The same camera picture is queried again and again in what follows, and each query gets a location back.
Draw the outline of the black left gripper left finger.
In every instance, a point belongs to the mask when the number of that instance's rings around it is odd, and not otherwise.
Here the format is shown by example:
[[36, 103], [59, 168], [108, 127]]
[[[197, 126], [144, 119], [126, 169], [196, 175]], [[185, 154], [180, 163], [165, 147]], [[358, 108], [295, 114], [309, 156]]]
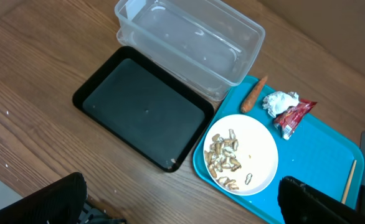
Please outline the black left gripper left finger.
[[0, 224], [75, 224], [86, 199], [86, 181], [81, 173], [74, 172], [0, 209]]

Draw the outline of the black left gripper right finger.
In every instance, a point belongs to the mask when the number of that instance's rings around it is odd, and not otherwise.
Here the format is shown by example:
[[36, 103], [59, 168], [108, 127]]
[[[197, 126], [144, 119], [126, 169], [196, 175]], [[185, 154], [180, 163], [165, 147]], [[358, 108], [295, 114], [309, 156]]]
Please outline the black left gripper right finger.
[[278, 205], [286, 224], [365, 224], [365, 216], [292, 177], [278, 186]]

